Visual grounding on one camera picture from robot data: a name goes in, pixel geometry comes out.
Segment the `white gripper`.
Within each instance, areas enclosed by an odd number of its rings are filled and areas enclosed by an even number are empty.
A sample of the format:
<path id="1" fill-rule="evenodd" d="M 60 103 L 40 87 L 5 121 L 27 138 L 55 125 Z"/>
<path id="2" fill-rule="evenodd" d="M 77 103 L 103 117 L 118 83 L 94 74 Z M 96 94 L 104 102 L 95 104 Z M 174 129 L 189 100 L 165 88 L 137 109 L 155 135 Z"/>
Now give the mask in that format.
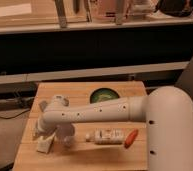
<path id="1" fill-rule="evenodd" d="M 43 117 L 40 117 L 35 124 L 35 133 L 32 135 L 32 139 L 36 140 L 40 136 L 49 136 L 49 141 L 53 142 L 55 139 L 55 133 L 54 130 L 56 129 L 56 126 L 53 123 L 49 123 L 46 121 Z"/>

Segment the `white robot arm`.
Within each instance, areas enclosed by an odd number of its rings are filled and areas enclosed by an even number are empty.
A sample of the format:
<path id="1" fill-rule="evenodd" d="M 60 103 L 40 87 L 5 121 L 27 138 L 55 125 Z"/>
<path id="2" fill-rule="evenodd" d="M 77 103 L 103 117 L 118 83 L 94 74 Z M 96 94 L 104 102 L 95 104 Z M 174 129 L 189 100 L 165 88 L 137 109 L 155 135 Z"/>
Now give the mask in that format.
<path id="1" fill-rule="evenodd" d="M 148 171 L 193 171 L 193 101 L 173 86 L 160 87 L 147 96 L 76 107 L 55 95 L 36 121 L 34 132 L 49 136 L 60 125 L 128 121 L 146 124 Z"/>

